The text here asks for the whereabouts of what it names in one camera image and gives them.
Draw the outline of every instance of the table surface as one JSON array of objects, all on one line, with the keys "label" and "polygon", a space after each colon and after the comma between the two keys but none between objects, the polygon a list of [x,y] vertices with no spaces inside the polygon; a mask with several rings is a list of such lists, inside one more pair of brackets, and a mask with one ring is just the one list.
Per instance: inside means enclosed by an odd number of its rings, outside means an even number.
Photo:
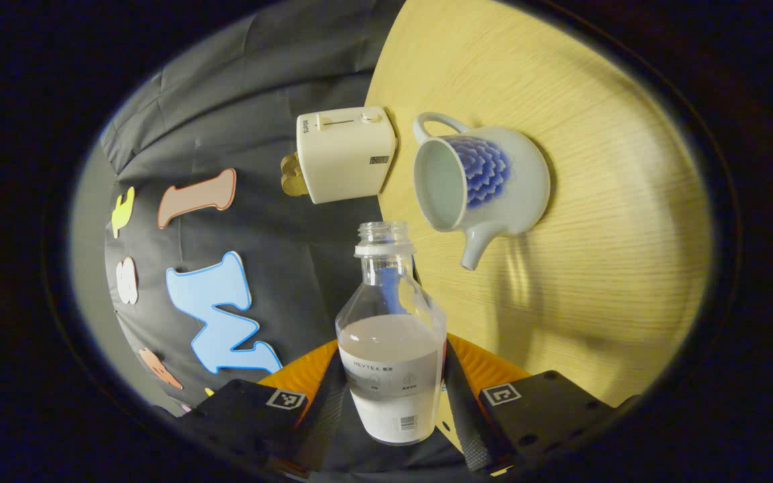
[{"label": "table surface", "polygon": [[[449,332],[614,406],[656,379],[699,309],[713,240],[694,155],[647,88],[502,3],[408,0],[366,105],[386,108],[399,138],[380,210],[408,223]],[[495,239],[475,272],[459,265],[463,233],[430,228],[414,197],[411,123],[424,111],[517,129],[552,172],[545,216]]]}]

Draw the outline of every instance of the bottle label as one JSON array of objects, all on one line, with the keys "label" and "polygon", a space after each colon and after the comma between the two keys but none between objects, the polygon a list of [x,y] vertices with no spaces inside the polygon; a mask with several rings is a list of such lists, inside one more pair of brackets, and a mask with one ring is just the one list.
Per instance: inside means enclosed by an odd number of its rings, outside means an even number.
[{"label": "bottle label", "polygon": [[440,398],[440,352],[414,360],[370,361],[340,346],[350,394],[368,434],[385,443],[429,436]]}]

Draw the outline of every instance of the white liquid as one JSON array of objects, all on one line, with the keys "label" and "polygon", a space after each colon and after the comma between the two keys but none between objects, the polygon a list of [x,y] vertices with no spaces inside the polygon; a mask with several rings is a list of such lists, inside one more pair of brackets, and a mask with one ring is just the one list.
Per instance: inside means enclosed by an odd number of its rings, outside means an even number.
[{"label": "white liquid", "polygon": [[445,340],[436,332],[412,315],[378,315],[338,337],[357,413],[381,443],[417,443],[435,428]]}]

